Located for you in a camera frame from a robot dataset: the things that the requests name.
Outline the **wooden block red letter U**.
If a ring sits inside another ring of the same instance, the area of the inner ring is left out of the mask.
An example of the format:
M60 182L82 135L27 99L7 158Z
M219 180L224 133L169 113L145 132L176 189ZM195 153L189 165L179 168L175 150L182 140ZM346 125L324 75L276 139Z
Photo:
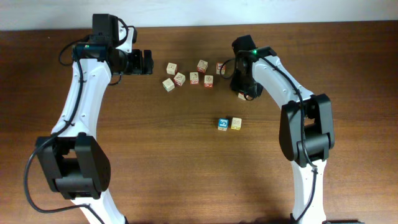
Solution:
M242 92L239 92L239 93L238 93L238 98L240 98L240 99L242 99L242 100L246 100L246 98L245 98L245 96L244 96L244 93L242 93Z

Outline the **wooden block red Y side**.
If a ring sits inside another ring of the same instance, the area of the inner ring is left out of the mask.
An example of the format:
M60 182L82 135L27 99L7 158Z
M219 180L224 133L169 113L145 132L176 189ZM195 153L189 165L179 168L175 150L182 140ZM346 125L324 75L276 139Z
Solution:
M213 75L205 75L204 76L204 87L205 88L213 88Z

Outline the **wooden block yellow print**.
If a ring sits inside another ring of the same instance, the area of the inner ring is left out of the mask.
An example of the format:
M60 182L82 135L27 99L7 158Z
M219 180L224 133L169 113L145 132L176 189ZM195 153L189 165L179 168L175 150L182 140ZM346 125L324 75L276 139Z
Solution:
M240 130L242 125L241 118L232 118L231 120L231 129Z

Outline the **wooden block blue number 5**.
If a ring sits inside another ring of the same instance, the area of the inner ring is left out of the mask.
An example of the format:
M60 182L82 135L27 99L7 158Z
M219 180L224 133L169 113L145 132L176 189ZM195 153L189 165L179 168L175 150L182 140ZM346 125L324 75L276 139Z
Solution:
M228 129L228 119L220 118L218 120L218 130L220 131L226 131Z

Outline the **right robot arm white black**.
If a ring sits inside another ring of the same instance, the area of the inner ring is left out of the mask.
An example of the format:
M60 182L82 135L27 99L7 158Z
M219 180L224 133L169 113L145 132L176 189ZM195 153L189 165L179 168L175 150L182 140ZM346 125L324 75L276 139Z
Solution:
M335 144L331 101L303 87L271 47L256 47L250 35L232 44L232 90L254 100L268 92L280 108L279 144L294 178L292 223L325 223L323 173Z

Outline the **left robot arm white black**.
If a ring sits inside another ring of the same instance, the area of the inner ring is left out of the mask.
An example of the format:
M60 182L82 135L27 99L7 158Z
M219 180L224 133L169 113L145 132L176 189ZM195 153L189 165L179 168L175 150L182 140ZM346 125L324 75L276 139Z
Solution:
M93 32L74 41L72 83L59 120L39 137L37 157L51 191L71 200L90 223L127 223L109 191L111 166L96 140L103 95L114 76L150 75L150 50L134 49L137 31L117 16L94 14Z

